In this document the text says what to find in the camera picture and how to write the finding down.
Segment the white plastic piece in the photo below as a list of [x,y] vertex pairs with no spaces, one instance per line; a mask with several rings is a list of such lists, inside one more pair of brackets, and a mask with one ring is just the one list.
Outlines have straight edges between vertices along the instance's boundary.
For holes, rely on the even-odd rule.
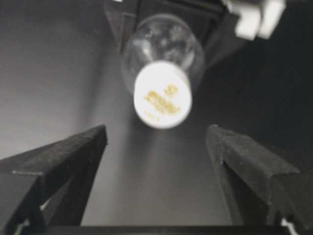
[[261,24],[261,9],[258,5],[234,0],[226,1],[228,10],[239,15],[240,18],[235,27],[237,37],[254,40],[259,32]]
[[262,23],[258,36],[269,39],[286,8],[285,0],[265,0],[262,5]]
[[281,225],[287,227],[291,235],[299,235],[294,228],[294,224],[288,222],[285,218],[282,219]]
[[185,72],[168,61],[146,65],[134,87],[134,107],[147,125],[167,129],[181,124],[192,106],[190,82]]

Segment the black surface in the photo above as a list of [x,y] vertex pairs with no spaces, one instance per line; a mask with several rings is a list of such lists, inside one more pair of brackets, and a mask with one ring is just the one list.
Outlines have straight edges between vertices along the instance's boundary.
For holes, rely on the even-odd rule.
[[146,235],[287,235],[283,227],[50,227],[47,235],[108,235],[108,234],[146,234]]

